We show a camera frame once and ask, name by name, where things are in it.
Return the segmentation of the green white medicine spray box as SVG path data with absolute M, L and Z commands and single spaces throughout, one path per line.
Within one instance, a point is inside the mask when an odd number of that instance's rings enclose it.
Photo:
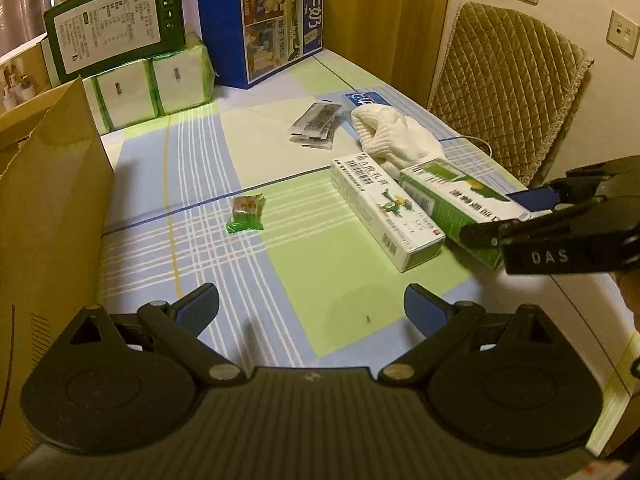
M 454 244 L 491 270 L 500 266 L 500 250 L 491 242 L 477 243 L 471 237 L 466 242 L 461 236 L 463 228 L 532 218 L 520 204 L 445 159 L 436 158 L 401 170 L 398 183 Z

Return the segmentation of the white ointment box green figure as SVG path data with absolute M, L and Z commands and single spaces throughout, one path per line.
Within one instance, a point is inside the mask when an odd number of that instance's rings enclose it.
M 444 231 L 366 153 L 333 159 L 331 181 L 400 272 L 438 256 Z

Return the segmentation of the green wrapped candy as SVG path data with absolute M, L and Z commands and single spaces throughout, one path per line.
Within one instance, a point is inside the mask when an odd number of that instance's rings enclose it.
M 232 200 L 231 219 L 226 224 L 228 233 L 243 231 L 260 231 L 262 226 L 262 210 L 265 205 L 262 194 L 236 196 Z

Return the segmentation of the plaid bed sheet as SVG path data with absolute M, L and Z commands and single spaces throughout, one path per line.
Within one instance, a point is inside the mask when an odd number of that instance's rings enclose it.
M 98 299 L 130 312 L 215 284 L 221 310 L 203 339 L 244 368 L 367 366 L 378 370 L 414 346 L 402 295 L 419 283 L 450 301 L 511 312 L 538 304 L 604 391 L 590 448 L 609 453 L 639 426 L 639 385 L 629 375 L 639 337 L 604 274 L 511 276 L 454 244 L 399 272 L 336 192 L 332 159 L 358 151 L 343 122 L 332 150 L 302 148 L 288 128 L 318 100 L 375 91 L 434 133 L 456 166 L 503 193 L 521 183 L 423 107 L 331 51 L 248 90 L 218 87 L 212 102 L 104 136 L 114 169 L 102 238 Z M 228 233 L 232 200 L 262 194 L 260 231 Z

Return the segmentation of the white knitted glove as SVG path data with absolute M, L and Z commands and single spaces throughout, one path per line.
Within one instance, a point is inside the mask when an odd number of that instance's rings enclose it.
M 406 168 L 446 159 L 433 133 L 396 108 L 363 104 L 354 108 L 350 117 L 362 150 L 394 179 Z

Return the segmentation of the brown cardboard box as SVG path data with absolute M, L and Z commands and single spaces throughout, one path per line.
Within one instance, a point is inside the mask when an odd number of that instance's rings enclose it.
M 1 468 L 34 444 L 26 379 L 96 299 L 114 172 L 76 79 L 1 117 Z

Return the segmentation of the silver sachet packets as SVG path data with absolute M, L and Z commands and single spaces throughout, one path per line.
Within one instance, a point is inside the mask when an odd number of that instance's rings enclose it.
M 340 119 L 341 104 L 318 101 L 311 104 L 305 113 L 288 128 L 292 143 L 304 148 L 320 148 L 332 150 L 334 132 Z

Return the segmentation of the green white tissue pack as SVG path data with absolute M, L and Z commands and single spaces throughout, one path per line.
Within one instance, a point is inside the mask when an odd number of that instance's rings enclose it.
M 106 70 L 82 82 L 99 134 L 158 116 L 151 67 L 146 58 Z
M 151 58 L 151 67 L 160 114 L 181 112 L 212 99 L 215 72 L 196 32 L 186 33 L 182 49 Z

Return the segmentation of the blue flat pack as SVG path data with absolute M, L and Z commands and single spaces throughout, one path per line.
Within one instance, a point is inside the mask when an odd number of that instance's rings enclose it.
M 390 102 L 375 91 L 345 93 L 343 102 L 350 110 L 368 104 L 390 106 Z

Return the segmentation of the wooden wardrobe panel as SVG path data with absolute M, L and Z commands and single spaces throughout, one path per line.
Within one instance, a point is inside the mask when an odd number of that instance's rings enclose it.
M 323 0 L 323 45 L 424 105 L 447 6 L 448 0 Z

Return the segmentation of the white box with picture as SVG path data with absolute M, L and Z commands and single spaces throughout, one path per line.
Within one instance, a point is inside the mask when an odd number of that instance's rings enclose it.
M 60 84 L 47 34 L 21 44 L 1 58 L 1 113 Z

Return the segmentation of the dark green printed box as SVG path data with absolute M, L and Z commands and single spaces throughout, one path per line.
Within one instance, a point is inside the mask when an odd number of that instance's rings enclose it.
M 66 0 L 43 21 L 62 84 L 186 44 L 182 0 Z

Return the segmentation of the blue milk carton box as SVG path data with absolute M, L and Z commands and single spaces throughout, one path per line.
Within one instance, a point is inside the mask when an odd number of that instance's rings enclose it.
M 324 0 L 198 0 L 222 86 L 248 89 L 323 48 Z

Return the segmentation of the single wall socket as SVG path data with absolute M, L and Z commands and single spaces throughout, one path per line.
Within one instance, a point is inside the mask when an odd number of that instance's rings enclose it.
M 608 22 L 606 42 L 628 58 L 634 58 L 639 44 L 639 25 L 613 10 Z

